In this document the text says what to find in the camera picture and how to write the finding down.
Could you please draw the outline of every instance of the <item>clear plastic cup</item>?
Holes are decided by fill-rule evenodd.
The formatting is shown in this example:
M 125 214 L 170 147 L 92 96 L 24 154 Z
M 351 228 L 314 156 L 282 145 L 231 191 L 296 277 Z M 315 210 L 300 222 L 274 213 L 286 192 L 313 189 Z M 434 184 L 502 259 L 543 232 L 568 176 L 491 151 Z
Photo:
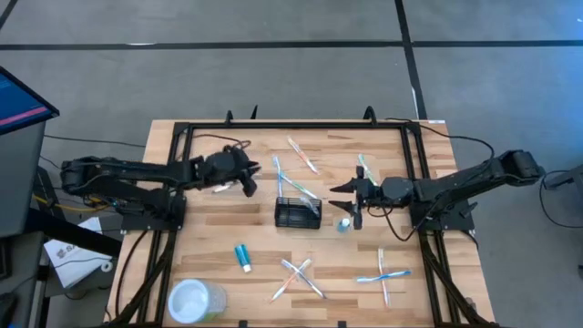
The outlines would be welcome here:
M 183 280 L 170 293 L 168 308 L 179 323 L 202 323 L 213 320 L 227 307 L 227 293 L 216 283 L 198 279 Z

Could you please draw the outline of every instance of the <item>paper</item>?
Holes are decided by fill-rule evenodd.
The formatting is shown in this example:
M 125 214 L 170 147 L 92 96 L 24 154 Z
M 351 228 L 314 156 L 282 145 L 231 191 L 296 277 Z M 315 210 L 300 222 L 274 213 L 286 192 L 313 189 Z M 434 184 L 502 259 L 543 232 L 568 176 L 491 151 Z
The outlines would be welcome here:
M 98 217 L 93 217 L 79 224 L 79 227 L 97 231 L 101 233 L 101 224 Z M 75 245 L 62 241 L 48 241 L 45 243 L 45 250 L 55 267 L 68 261 L 83 261 L 93 258 L 110 259 L 111 256 L 100 254 L 95 251 L 88 251 Z M 56 268 L 56 274 L 61 281 L 63 288 L 69 288 L 83 280 L 101 264 L 109 262 L 108 260 L 95 259 L 84 262 L 71 262 Z

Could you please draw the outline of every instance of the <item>black floor stripe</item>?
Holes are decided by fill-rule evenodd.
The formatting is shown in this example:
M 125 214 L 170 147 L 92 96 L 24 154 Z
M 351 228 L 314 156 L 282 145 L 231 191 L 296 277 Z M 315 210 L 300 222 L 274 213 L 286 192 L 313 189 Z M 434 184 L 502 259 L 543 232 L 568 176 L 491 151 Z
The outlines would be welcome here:
M 4 26 L 4 24 L 6 23 L 6 20 L 10 16 L 10 13 L 12 13 L 12 9 L 15 8 L 15 5 L 17 2 L 18 2 L 18 0 L 10 0 L 8 5 L 6 6 L 6 9 L 2 13 L 2 15 L 0 16 L 0 29 L 2 29 L 2 26 Z
M 404 56 L 407 60 L 409 80 L 411 81 L 411 87 L 414 90 L 413 97 L 417 107 L 417 118 L 427 119 L 427 111 L 425 110 L 423 92 L 421 91 L 421 81 L 419 80 L 419 73 L 417 72 L 417 64 L 415 63 L 415 55 L 411 43 L 411 36 L 409 35 L 409 26 L 407 25 L 407 17 L 404 12 L 403 0 L 394 0 L 394 6 L 397 9 L 399 26 L 401 27 Z
M 414 41 L 413 47 L 544 47 L 583 46 L 583 40 L 524 40 L 524 41 Z
M 403 46 L 391 40 L 314 40 L 191 42 L 153 44 L 62 44 L 0 45 L 0 50 L 211 50 L 211 49 L 289 49 L 289 48 L 382 48 Z

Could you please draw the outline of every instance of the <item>cable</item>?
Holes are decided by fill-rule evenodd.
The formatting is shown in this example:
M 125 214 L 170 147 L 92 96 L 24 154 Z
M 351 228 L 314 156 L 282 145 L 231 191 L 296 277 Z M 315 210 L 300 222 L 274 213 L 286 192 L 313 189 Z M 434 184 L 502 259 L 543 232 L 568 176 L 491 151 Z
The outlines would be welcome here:
M 126 258 L 126 262 L 124 263 L 123 268 L 121 268 L 121 273 L 119 274 L 119 281 L 118 281 L 118 291 L 116 292 L 116 317 L 119 317 L 119 295 L 121 292 L 121 284 L 124 281 L 124 275 L 126 274 L 126 269 L 128 268 L 129 260 L 131 256 L 134 254 L 134 251 L 138 247 L 139 242 L 146 236 L 148 231 L 143 231 L 139 237 L 136 239 L 136 242 L 132 245 L 131 249 L 129 250 L 128 257 Z
M 88 293 L 89 293 L 89 291 L 85 291 L 85 293 L 83 295 L 79 296 L 78 298 L 71 297 L 71 296 L 67 295 L 66 293 L 64 293 L 64 295 L 65 295 L 65 297 L 67 297 L 71 301 L 80 301 L 80 300 L 83 300 L 85 298 L 85 296 L 87 296 Z
M 408 118 L 385 118 L 385 119 L 393 119 L 393 120 L 401 120 L 401 121 L 406 121 L 406 122 L 410 122 L 413 123 L 413 121 L 411 119 Z M 471 137 L 465 137 L 465 136 L 450 136 L 450 135 L 446 135 L 445 133 L 441 133 L 435 129 L 426 127 L 422 124 L 419 124 L 420 128 L 424 128 L 427 130 L 430 130 L 432 132 L 434 132 L 435 134 L 445 137 L 445 138 L 450 138 L 450 139 L 462 139 L 462 140 L 468 140 L 468 141 L 474 141 L 474 142 L 478 142 L 481 143 L 482 145 L 486 146 L 488 149 L 490 149 L 490 157 L 488 158 L 488 160 L 486 160 L 482 165 L 484 165 L 484 167 L 479 170 L 476 174 L 473 174 L 472 176 L 470 176 L 468 179 L 464 180 L 464 182 L 460 183 L 457 188 L 461 188 L 462 186 L 464 186 L 467 182 L 471 181 L 473 178 L 481 175 L 482 173 L 486 172 L 487 169 L 490 168 L 490 166 L 492 165 L 492 161 L 494 160 L 494 156 L 495 156 L 495 152 L 494 152 L 494 148 L 487 142 L 483 141 L 482 139 L 479 138 L 471 138 Z M 417 231 L 428 219 L 428 215 L 431 213 L 432 210 L 434 210 L 435 206 L 437 205 L 437 201 L 444 196 L 447 192 L 450 192 L 453 189 L 450 190 L 443 190 L 440 193 L 438 193 L 435 197 L 434 202 L 432 203 L 432 205 L 429 207 L 429 210 L 425 213 L 425 215 L 423 216 L 423 219 L 419 222 L 419 224 L 414 227 L 414 229 L 411 231 L 411 233 L 403 240 L 400 236 L 397 236 L 396 234 L 394 235 L 397 239 L 399 239 L 400 241 L 408 241 L 409 238 L 411 238 L 411 236 L 413 235 L 413 233 L 415 231 Z M 389 221 L 389 217 L 388 214 L 386 216 L 387 221 L 389 222 L 389 225 L 391 225 L 390 221 Z
M 545 213 L 545 216 L 547 217 L 547 219 L 550 220 L 551 222 L 553 222 L 554 224 L 556 224 L 557 226 L 563 227 L 563 228 L 570 228 L 570 229 L 581 229 L 581 228 L 583 228 L 583 226 L 570 226 L 570 225 L 559 223 L 559 222 L 553 220 L 550 217 L 550 215 L 548 214 L 547 208 L 545 207 L 545 202 L 543 201 L 543 187 L 545 186 L 545 179 L 547 178 L 547 175 L 554 174 L 554 173 L 565 173 L 565 172 L 568 172 L 568 171 L 565 169 L 557 169 L 554 171 L 550 171 L 543 176 L 543 179 L 540 181 L 540 186 L 538 187 L 538 200 L 540 200 L 540 208 L 543 210 L 543 213 Z
M 58 165 L 55 164 L 54 161 L 52 161 L 52 160 L 50 160 L 50 159 L 48 159 L 46 157 L 43 157 L 43 155 L 38 155 L 38 157 L 40 157 L 41 159 L 46 160 L 50 165 L 54 166 L 56 169 L 61 170 L 61 168 L 59 168 Z
M 122 145 L 122 146 L 128 146 L 128 147 L 136 147 L 136 148 L 145 148 L 146 147 L 144 145 L 138 145 L 138 144 L 133 144 L 133 143 L 129 143 L 129 142 L 122 142 L 122 141 L 68 138 L 68 137 L 51 136 L 51 135 L 47 135 L 47 134 L 45 134 L 45 138 L 54 138 L 54 139 L 59 139 L 59 140 L 79 141 L 79 142 L 108 143 L 108 144 Z
M 95 260 L 104 260 L 104 261 L 110 261 L 111 259 L 107 259 L 107 258 L 100 258 L 100 257 L 95 257 L 95 258 L 90 258 L 90 259 L 84 259 L 84 260 L 71 260 L 71 261 L 66 261 L 65 263 L 61 263 L 59 265 L 57 265 L 55 267 L 55 269 L 58 269 L 60 267 L 62 267 L 63 265 L 67 265 L 69 263 L 76 263 L 76 262 L 86 262 L 86 261 L 95 261 Z
M 73 263 L 73 262 L 84 262 L 84 261 L 93 261 L 93 260 L 107 260 L 107 261 L 109 261 L 109 260 L 111 260 L 111 259 L 105 259 L 105 258 L 91 258 L 91 259 L 85 259 L 85 260 L 71 260 L 71 261 L 66 261 L 66 262 L 64 262 L 64 263 L 61 263 L 61 264 L 57 265 L 57 266 L 55 267 L 55 269 L 56 269 L 56 268 L 60 268 L 60 267 L 62 267 L 62 266 L 64 266 L 64 265 L 67 265 L 67 264 L 69 264 L 69 263 Z M 26 278 L 26 279 L 22 280 L 22 281 L 21 281 L 21 282 L 19 282 L 19 283 L 17 284 L 17 286 L 16 286 L 15 288 L 13 288 L 13 289 L 12 289 L 12 291 L 10 291 L 10 292 L 15 292 L 15 291 L 16 291 L 18 288 L 20 288 L 20 287 L 21 287 L 23 284 L 25 284 L 26 282 L 28 282 L 29 280 L 31 280 L 31 279 L 33 279 L 33 278 L 36 278 L 36 276 L 37 276 L 37 274 L 35 273 L 35 274 L 31 275 L 30 277 L 28 277 L 28 278 Z
M 233 145 L 233 147 L 240 146 L 241 149 L 245 149 L 251 145 L 250 140 L 239 140 L 236 138 L 223 137 L 223 136 L 213 135 L 210 133 L 199 134 L 199 135 L 193 136 L 192 138 L 201 138 L 201 137 L 221 138 L 221 139 L 225 139 L 225 140 L 235 141 L 236 143 Z
M 45 205 L 48 204 L 48 200 L 45 200 L 44 198 L 38 197 L 37 195 L 33 195 L 33 199 L 35 199 L 36 201 L 39 201 Z M 94 209 L 82 209 L 82 208 L 76 208 L 76 207 L 72 207 L 72 206 L 67 206 L 67 205 L 61 205 L 61 204 L 55 204 L 55 207 L 58 207 L 59 209 L 63 209 L 63 210 L 72 210 L 72 211 L 80 211 L 80 212 L 97 212 L 100 210 L 104 210 L 106 208 L 108 208 L 108 205 L 104 205 L 98 208 L 94 208 Z
M 470 231 L 461 231 L 461 232 L 464 233 L 464 235 L 469 237 L 469 239 L 471 239 L 474 242 L 474 244 L 476 245 L 476 249 L 479 251 L 480 245 L 477 243 L 476 237 L 474 237 L 474 235 Z
M 16 286 L 15 288 L 13 288 L 13 289 L 12 289 L 12 291 L 10 291 L 10 292 L 15 292 L 15 291 L 16 291 L 18 288 L 20 288 L 20 286 L 24 285 L 24 284 L 25 284 L 25 282 L 28 282 L 29 280 L 31 280 L 31 279 L 33 279 L 33 278 L 36 278 L 36 274 L 34 274 L 34 275 L 32 275 L 32 276 L 30 276 L 30 277 L 28 277 L 28 278 L 24 279 L 23 281 L 19 282 L 19 283 L 17 284 L 17 286 Z
M 107 314 L 107 321 L 109 323 L 111 323 L 111 314 L 109 313 L 109 310 L 107 309 L 107 306 L 106 306 L 106 314 Z
M 397 234 L 397 231 L 395 231 L 395 229 L 393 227 L 393 224 L 391 223 L 391 220 L 389 219 L 389 214 L 391 214 L 393 212 L 393 207 L 391 207 L 388 212 L 386 211 L 386 207 L 382 207 L 381 209 L 383 209 L 383 213 L 384 213 L 384 214 L 381 214 L 381 215 L 372 214 L 370 207 L 367 209 L 367 212 L 369 213 L 369 215 L 371 215 L 372 217 L 375 217 L 375 218 L 385 217 L 387 223 L 389 223 L 389 228 L 391 228 L 391 231 L 393 232 L 394 237 L 396 239 L 398 239 L 399 241 L 408 241 L 411 238 L 411 236 L 413 236 L 413 234 L 417 231 L 418 228 L 415 227 L 415 228 L 413 228 L 411 230 L 411 232 L 409 233 L 409 235 L 407 237 L 403 238 L 403 237 L 399 236 Z

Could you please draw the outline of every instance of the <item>small bottle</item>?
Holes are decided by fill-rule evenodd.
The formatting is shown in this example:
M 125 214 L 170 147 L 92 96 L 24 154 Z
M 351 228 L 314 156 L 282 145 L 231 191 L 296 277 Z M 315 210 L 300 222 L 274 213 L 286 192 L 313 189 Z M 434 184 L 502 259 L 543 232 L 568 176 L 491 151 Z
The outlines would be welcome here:
M 237 255 L 237 260 L 239 260 L 239 265 L 243 268 L 245 273 L 251 271 L 251 258 L 247 253 L 247 247 L 244 244 L 239 244 L 235 247 L 235 255 Z
M 349 229 L 350 229 L 350 219 L 342 219 L 338 222 L 338 225 L 336 226 L 336 230 L 338 230 L 338 232 L 341 232 L 341 233 L 348 232 Z

